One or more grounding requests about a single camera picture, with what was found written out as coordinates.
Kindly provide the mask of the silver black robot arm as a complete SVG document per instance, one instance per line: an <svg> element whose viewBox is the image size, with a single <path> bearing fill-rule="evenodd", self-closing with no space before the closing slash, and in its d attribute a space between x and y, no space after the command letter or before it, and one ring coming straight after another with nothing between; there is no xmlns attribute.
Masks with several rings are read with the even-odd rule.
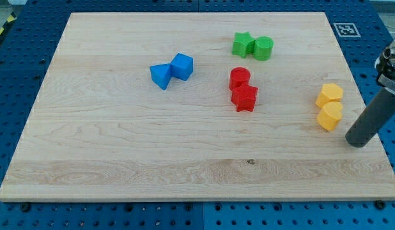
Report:
<svg viewBox="0 0 395 230"><path fill-rule="evenodd" d="M375 61L377 84L395 95L395 37Z"/></svg>

